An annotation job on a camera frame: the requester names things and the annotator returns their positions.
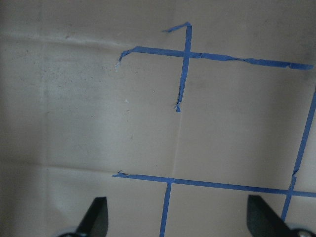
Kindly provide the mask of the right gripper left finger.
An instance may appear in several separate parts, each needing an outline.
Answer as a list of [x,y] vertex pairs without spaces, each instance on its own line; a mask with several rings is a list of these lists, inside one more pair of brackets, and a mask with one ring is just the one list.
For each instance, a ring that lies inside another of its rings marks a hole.
[[105,237],[108,233],[109,218],[106,197],[96,197],[85,213],[78,227],[59,237]]

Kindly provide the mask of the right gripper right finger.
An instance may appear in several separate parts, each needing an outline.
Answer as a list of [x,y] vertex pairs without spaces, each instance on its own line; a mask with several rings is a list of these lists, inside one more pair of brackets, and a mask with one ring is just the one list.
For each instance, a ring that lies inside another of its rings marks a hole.
[[253,237],[314,237],[315,233],[288,225],[258,195],[247,199],[246,224]]

